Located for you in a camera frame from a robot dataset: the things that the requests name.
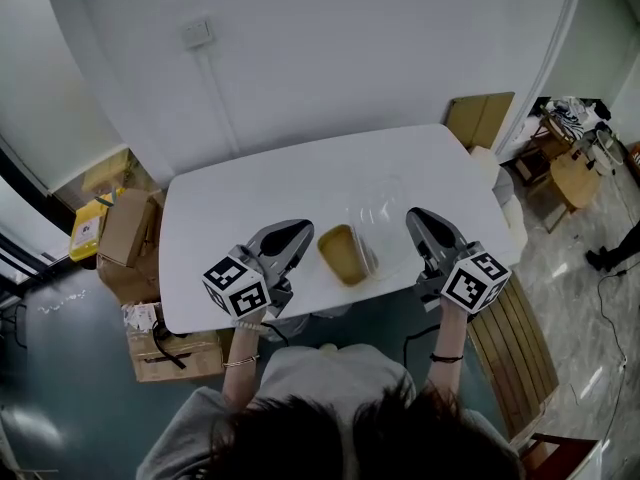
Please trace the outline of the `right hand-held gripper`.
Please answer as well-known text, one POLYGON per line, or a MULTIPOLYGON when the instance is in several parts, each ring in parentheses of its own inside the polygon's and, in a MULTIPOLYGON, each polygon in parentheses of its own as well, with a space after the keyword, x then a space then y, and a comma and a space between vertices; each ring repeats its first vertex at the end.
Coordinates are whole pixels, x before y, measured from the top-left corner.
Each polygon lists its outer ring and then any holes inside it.
POLYGON ((425 260, 415 291, 426 310, 447 299, 475 315, 498 298, 512 271, 479 242, 468 244, 451 222, 419 207, 409 209, 405 221, 425 260), (439 261, 440 251, 449 252, 439 261))

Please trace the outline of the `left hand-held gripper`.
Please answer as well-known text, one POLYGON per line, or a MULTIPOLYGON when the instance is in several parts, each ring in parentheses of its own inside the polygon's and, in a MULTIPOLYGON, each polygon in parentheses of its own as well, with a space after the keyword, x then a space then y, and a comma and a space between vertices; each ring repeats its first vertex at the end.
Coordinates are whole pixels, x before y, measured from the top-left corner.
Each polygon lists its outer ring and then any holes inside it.
POLYGON ((293 297, 287 271, 294 269, 314 236, 308 219, 291 219, 260 229, 236 245, 202 275, 211 300, 232 319, 260 310, 278 317, 293 297))

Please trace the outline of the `tan rectangular tray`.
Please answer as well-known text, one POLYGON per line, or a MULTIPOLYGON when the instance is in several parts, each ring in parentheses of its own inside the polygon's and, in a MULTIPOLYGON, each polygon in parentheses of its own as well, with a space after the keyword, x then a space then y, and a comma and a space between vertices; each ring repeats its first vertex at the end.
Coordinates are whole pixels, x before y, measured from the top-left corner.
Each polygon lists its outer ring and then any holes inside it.
POLYGON ((317 249, 337 279, 348 287, 372 276, 380 265, 373 250, 347 224, 325 232, 317 241, 317 249))

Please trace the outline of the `person's right forearm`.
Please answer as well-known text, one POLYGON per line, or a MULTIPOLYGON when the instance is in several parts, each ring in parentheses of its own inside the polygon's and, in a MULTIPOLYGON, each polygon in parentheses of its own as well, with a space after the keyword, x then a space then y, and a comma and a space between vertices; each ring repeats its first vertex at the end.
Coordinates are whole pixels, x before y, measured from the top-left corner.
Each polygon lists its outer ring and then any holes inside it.
MULTIPOLYGON (((440 356, 464 356, 468 314, 447 298, 440 299, 440 307, 440 328, 432 353, 440 356)), ((436 389, 444 399, 454 399, 459 390, 462 361, 455 364, 431 361, 425 387, 436 389)))

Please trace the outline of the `person's left forearm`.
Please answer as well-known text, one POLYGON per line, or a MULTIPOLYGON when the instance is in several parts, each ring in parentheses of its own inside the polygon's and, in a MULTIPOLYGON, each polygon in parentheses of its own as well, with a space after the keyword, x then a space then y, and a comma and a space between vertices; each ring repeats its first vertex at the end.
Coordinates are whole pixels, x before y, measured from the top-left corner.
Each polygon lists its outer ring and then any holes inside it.
MULTIPOLYGON (((264 314, 264 311, 256 312, 238 321, 239 326, 235 328, 227 362, 258 354, 264 314)), ((253 399, 256 363, 225 369, 222 396, 231 410, 243 410, 253 399)))

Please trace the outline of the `white cushions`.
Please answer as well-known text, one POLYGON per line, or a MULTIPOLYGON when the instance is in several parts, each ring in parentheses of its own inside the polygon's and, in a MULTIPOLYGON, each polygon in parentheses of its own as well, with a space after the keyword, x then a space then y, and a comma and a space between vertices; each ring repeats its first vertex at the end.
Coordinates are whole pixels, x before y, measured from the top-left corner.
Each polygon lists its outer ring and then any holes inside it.
POLYGON ((494 197, 503 213, 511 239, 515 246, 517 259, 528 242, 528 234, 524 223, 522 205, 515 194, 514 182, 509 172, 502 167, 492 151, 481 146, 473 146, 470 156, 481 169, 494 197))

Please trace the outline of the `wooden chair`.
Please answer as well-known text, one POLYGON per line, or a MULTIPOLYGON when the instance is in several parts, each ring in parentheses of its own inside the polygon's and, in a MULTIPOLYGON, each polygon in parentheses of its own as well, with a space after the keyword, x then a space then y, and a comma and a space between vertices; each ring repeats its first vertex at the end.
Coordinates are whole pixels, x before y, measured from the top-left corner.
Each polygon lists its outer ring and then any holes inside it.
POLYGON ((529 117, 518 136, 519 148, 511 167, 525 187, 538 182, 547 172, 555 136, 548 116, 529 117))

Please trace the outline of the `flat cardboard sheet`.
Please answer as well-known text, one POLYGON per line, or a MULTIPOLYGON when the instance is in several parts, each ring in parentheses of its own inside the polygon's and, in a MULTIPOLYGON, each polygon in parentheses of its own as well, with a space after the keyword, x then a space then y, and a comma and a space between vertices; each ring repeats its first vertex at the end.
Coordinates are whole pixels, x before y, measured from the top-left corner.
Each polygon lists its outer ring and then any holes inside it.
POLYGON ((445 126, 467 151, 490 149, 511 106, 515 93, 502 92, 454 98, 445 126))

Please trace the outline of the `gray shirt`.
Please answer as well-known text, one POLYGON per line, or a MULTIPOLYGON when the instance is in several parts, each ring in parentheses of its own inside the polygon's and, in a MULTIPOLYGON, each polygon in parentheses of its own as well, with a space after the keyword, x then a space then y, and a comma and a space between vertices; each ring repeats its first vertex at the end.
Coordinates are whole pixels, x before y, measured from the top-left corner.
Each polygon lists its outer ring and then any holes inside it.
POLYGON ((196 389, 136 480, 523 480, 515 451, 480 413, 418 390, 369 345, 288 347, 242 410, 196 389))

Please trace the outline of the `round wooden stool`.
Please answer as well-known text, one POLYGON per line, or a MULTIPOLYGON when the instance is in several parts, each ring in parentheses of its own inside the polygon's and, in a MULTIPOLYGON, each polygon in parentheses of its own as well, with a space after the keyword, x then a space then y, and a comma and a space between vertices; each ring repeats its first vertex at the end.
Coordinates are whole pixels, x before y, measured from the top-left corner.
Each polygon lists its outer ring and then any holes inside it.
POLYGON ((564 205, 560 216, 548 228, 551 234, 565 217, 591 203, 600 187, 601 176, 579 150, 554 159, 549 174, 549 181, 564 205))

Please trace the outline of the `wooden slat bench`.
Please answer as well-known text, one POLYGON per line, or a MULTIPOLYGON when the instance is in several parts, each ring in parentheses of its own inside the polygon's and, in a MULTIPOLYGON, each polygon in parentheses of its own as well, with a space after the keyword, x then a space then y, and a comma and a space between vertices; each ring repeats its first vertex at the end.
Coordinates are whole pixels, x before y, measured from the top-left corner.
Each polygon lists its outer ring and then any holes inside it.
POLYGON ((512 440, 538 420, 559 386, 547 342, 516 276, 474 317, 468 335, 512 440))

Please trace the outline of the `white paper packets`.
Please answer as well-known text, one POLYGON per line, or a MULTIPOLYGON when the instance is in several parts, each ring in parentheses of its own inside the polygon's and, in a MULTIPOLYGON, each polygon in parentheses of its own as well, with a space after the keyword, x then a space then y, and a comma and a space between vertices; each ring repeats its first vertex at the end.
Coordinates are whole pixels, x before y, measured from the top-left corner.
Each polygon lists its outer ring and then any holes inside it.
POLYGON ((162 305, 160 302, 126 304, 121 311, 127 331, 148 333, 162 316, 162 305))

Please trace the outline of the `closed brown cardboard box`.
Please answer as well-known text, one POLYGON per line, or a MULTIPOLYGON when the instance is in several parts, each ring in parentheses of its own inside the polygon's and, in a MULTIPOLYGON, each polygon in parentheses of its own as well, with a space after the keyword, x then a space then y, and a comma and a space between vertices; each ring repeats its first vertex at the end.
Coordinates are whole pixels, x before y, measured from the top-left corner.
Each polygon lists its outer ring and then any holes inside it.
POLYGON ((97 273, 120 305, 155 303, 161 300, 158 250, 138 256, 133 267, 97 257, 97 273))

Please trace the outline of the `striped clothes pile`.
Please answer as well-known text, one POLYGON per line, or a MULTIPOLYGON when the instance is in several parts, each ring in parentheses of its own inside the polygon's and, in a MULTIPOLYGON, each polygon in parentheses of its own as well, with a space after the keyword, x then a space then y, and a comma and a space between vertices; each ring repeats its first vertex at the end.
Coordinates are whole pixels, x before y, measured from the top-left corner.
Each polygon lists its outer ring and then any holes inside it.
POLYGON ((574 135, 591 131, 599 123, 608 126, 611 120, 611 112, 601 99, 566 96, 550 99, 544 108, 574 135))

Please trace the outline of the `yellow plastic bin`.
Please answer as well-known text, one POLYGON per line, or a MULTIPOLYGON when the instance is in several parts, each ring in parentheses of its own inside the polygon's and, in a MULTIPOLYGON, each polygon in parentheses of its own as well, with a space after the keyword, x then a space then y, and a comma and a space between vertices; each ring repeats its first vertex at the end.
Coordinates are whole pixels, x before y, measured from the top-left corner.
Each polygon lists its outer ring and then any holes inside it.
POLYGON ((80 263, 98 253, 108 210, 124 191, 124 188, 118 188, 98 196, 76 211, 69 245, 72 261, 80 263))

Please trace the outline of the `red chair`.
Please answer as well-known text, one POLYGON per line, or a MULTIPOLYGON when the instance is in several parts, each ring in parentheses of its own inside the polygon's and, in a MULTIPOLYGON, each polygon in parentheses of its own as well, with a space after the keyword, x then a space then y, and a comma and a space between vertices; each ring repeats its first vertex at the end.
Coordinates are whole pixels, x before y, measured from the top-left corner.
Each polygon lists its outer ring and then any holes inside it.
POLYGON ((534 433, 521 453, 527 480, 600 480, 602 442, 534 433))

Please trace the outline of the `white wall switch box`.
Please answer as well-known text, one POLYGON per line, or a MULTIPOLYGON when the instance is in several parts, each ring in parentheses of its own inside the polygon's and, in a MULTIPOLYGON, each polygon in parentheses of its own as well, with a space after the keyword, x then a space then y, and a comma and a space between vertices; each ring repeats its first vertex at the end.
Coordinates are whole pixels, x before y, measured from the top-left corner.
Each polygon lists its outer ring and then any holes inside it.
POLYGON ((209 17, 201 17, 184 24, 180 37, 185 50, 196 50, 214 41, 213 27, 209 17))

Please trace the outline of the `black window frame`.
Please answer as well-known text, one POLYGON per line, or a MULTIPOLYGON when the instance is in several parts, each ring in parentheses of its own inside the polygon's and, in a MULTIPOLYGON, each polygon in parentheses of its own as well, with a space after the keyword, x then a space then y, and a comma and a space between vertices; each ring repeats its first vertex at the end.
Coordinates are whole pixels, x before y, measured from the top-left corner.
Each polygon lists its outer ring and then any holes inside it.
POLYGON ((58 274, 72 220, 0 134, 0 293, 21 297, 58 274))

